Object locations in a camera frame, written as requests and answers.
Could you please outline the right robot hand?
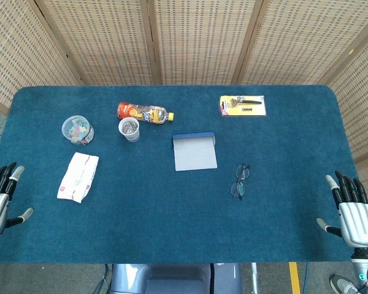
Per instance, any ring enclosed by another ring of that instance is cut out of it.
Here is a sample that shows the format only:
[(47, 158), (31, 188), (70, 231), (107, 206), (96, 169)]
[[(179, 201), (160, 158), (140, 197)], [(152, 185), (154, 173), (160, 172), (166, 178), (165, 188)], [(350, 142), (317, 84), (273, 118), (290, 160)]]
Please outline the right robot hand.
[(368, 198), (363, 184), (358, 178), (336, 171), (337, 180), (326, 175), (326, 182), (334, 198), (340, 220), (340, 227), (328, 225), (318, 218), (317, 224), (324, 231), (343, 238), (352, 248), (368, 248)]

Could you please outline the black eyeglasses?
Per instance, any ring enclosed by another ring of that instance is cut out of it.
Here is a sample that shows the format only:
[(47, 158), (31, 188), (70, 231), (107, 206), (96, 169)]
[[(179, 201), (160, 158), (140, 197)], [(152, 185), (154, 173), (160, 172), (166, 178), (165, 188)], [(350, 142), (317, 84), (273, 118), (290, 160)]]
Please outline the black eyeglasses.
[(243, 199), (245, 194), (245, 185), (243, 182), (249, 177), (250, 168), (247, 165), (239, 165), (236, 170), (236, 181), (232, 184), (231, 195), (233, 198)]

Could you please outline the blue glasses case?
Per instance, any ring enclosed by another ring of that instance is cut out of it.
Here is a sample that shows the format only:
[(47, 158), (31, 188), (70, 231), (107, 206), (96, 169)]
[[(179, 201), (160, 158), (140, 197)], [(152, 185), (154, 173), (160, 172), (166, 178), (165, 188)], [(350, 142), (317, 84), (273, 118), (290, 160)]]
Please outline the blue glasses case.
[(218, 168), (214, 132), (173, 134), (175, 171)]

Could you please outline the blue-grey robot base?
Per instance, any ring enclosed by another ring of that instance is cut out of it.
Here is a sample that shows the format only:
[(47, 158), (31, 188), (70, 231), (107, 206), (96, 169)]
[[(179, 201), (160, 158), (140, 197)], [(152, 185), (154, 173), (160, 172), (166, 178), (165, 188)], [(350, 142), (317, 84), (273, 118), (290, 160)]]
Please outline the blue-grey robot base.
[(109, 294), (243, 294), (238, 263), (114, 264)]

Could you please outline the grey sneaker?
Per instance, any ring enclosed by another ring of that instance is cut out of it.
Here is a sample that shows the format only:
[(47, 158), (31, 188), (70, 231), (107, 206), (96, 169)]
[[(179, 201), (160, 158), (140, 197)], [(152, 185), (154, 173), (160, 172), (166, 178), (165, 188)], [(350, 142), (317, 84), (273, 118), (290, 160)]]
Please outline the grey sneaker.
[(351, 280), (340, 274), (332, 274), (329, 283), (335, 294), (362, 294), (368, 289), (368, 283), (357, 288)]

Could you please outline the yellow floor tape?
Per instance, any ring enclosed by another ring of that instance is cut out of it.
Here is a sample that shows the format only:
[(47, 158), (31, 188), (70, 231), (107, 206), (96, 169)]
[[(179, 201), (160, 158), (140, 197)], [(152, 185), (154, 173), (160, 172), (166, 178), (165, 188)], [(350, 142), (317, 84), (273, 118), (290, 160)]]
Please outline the yellow floor tape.
[(289, 262), (288, 265), (289, 265), (289, 275), (291, 279), (292, 294), (301, 294), (297, 263)]

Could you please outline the white tissue pack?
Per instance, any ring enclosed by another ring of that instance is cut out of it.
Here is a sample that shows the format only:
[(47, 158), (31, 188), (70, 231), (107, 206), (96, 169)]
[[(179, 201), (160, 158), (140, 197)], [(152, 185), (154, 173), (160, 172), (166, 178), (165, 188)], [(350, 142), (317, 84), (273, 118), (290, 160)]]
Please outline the white tissue pack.
[(81, 203), (90, 191), (99, 157), (76, 152), (59, 185), (57, 199)]

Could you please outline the clear jar of binder clips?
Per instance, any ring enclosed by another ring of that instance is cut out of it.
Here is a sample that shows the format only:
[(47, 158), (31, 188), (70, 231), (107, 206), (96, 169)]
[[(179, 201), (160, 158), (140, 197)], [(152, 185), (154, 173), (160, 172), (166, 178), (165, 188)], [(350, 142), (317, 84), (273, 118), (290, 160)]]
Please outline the clear jar of binder clips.
[(62, 134), (72, 144), (77, 146), (88, 145), (94, 138), (93, 126), (84, 116), (74, 115), (63, 122)]

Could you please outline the clear plastic cup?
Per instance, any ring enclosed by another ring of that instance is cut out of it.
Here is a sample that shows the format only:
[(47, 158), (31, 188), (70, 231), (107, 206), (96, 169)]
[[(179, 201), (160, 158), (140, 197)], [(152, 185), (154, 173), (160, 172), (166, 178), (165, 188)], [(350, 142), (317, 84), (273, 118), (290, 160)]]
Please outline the clear plastic cup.
[(129, 142), (136, 142), (140, 138), (139, 122), (135, 118), (123, 118), (119, 122), (118, 130)]

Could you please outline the yellow razor blister pack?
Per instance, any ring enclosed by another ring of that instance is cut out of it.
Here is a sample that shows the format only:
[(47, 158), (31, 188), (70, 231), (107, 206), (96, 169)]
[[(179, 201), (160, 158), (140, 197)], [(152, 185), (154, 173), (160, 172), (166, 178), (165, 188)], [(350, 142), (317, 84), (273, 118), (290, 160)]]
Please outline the yellow razor blister pack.
[(264, 96), (221, 96), (223, 116), (266, 116)]

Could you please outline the teal table carpet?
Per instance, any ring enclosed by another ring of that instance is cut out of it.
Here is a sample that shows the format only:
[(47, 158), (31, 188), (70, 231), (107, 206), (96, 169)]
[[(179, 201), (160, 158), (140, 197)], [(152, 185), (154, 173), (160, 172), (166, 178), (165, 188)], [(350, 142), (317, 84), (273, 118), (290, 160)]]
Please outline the teal table carpet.
[[(221, 96), (264, 96), (266, 116), (223, 116)], [(163, 124), (118, 130), (120, 102), (164, 107)], [(84, 116), (85, 146), (62, 134)], [(218, 168), (175, 171), (173, 134), (214, 132)], [(72, 156), (98, 156), (81, 203), (57, 199)], [(9, 216), (33, 215), (0, 236), (0, 263), (211, 263), (348, 260), (326, 233), (339, 217), (326, 175), (357, 175), (334, 92), (323, 85), (36, 86), (13, 97), (0, 167), (25, 167)], [(231, 195), (250, 168), (242, 200)]]

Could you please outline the orange drink bottle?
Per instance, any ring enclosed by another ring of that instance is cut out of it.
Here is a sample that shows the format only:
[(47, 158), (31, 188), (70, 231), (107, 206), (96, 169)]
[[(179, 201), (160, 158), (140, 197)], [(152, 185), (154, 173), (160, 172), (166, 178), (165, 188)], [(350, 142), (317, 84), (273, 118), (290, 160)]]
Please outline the orange drink bottle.
[(152, 124), (163, 124), (174, 120), (174, 113), (168, 112), (164, 107), (136, 105), (129, 102), (118, 104), (117, 115), (120, 119), (134, 118)]

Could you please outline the woven folding screen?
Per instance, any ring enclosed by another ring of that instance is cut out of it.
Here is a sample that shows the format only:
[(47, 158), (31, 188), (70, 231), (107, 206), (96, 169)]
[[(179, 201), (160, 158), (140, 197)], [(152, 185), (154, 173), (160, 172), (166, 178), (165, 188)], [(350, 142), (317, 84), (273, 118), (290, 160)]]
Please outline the woven folding screen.
[(322, 84), (368, 190), (368, 0), (0, 0), (0, 112), (36, 85)]

